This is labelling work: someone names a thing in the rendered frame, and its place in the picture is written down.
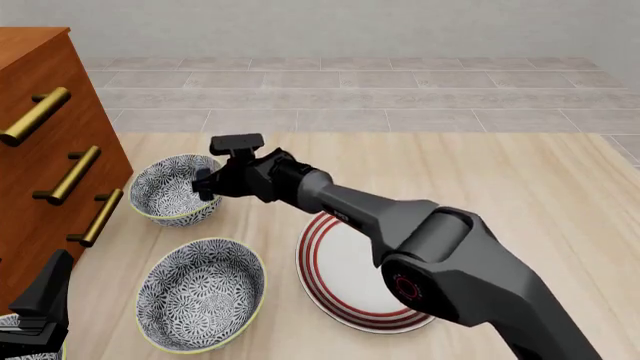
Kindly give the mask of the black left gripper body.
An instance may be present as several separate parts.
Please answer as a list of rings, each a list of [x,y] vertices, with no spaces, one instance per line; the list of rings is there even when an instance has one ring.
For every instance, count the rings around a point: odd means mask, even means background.
[[[68,334],[68,311],[44,317],[0,316],[0,347],[62,347]]]

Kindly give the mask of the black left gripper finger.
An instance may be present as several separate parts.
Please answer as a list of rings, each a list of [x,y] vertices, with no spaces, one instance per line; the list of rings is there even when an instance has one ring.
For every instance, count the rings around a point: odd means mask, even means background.
[[[19,315],[65,315],[73,266],[68,251],[58,249],[35,280],[8,308]]]

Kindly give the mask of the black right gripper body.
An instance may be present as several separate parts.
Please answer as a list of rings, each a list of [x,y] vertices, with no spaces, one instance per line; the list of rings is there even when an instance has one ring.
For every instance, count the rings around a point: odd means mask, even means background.
[[[253,169],[257,158],[232,157],[217,170],[214,181],[214,194],[224,197],[257,197],[255,189],[249,182],[248,170]]]

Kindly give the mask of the wooden cabinet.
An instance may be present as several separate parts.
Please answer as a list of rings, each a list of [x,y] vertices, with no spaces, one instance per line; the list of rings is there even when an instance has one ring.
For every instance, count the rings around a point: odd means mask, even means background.
[[[18,147],[0,142],[0,316],[58,249],[100,209],[97,194],[123,191],[133,173],[65,27],[0,27],[0,132],[34,107],[33,95],[64,87],[71,98]],[[99,146],[101,155],[61,206],[34,200],[74,165],[69,152]]]

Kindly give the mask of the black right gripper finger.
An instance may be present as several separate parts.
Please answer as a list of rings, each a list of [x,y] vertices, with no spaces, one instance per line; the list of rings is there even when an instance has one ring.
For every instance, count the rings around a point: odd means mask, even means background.
[[[219,194],[217,192],[218,171],[197,170],[196,179],[191,182],[192,191],[198,194],[201,201],[212,201]]]

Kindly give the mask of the white plate with red rings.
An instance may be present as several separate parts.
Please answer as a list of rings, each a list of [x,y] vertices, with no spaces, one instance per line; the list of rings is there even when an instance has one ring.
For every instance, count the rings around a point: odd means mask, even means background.
[[[302,287],[334,320],[363,332],[400,334],[434,317],[407,308],[373,265],[370,240],[324,212],[302,230],[295,262]]]

